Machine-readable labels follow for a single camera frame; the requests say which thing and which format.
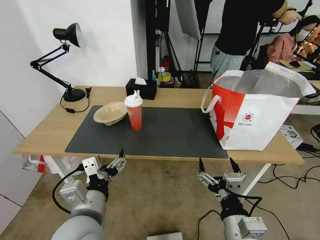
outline lamp base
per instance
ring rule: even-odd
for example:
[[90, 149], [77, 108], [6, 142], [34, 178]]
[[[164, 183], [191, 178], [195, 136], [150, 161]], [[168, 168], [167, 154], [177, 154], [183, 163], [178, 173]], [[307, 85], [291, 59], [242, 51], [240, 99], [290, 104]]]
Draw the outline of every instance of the lamp base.
[[83, 99], [86, 93], [82, 89], [68, 90], [63, 94], [63, 99], [66, 102], [76, 102]]

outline black shirt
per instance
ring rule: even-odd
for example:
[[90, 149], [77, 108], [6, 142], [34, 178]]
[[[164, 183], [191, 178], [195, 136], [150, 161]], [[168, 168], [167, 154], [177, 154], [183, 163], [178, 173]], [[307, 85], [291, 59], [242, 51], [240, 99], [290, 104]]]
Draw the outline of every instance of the black shirt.
[[285, 0], [226, 0], [222, 27], [215, 46], [230, 55], [246, 55], [252, 48], [258, 22], [272, 18]]

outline computer mouse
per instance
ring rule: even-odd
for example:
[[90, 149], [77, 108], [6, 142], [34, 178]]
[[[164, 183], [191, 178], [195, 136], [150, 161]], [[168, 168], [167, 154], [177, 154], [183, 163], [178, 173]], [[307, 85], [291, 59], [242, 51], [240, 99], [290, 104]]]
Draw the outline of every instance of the computer mouse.
[[298, 63], [297, 61], [292, 61], [292, 62], [289, 62], [289, 64], [292, 66], [292, 67], [300, 67], [300, 63]]

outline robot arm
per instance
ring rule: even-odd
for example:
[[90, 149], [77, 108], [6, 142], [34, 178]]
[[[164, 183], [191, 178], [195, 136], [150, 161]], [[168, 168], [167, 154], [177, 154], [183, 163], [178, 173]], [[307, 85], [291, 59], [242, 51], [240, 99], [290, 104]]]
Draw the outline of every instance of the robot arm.
[[230, 162], [233, 173], [224, 174], [223, 177], [211, 177], [205, 172], [200, 158], [198, 179], [215, 193], [217, 201], [221, 204], [220, 217], [224, 224], [226, 240], [260, 239], [267, 232], [267, 227], [261, 217], [251, 217], [243, 209], [239, 194], [246, 174], [240, 171], [232, 158]]
[[126, 165], [123, 149], [119, 158], [109, 165], [101, 166], [99, 156], [84, 159], [82, 164], [89, 185], [75, 180], [61, 188], [60, 195], [71, 206], [70, 219], [59, 227], [52, 240], [103, 239], [101, 224], [108, 200], [108, 184]]

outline shopping bag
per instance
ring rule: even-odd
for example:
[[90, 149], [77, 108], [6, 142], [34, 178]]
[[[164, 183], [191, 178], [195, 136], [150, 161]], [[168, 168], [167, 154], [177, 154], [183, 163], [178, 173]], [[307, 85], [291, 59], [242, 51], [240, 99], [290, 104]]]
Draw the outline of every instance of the shopping bag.
[[[211, 102], [203, 105], [212, 87]], [[201, 103], [225, 150], [263, 150], [299, 99], [315, 93], [305, 77], [269, 62], [263, 70], [225, 71]]]
[[38, 155], [24, 155], [24, 164], [22, 166], [23, 169], [31, 170], [35, 172], [42, 173], [51, 173], [57, 174], [59, 173], [59, 169], [57, 165], [54, 164], [54, 158], [59, 158], [66, 168], [70, 171], [73, 171], [78, 167], [78, 165], [82, 162], [84, 158], [81, 157], [51, 157], [51, 156], [38, 156]]

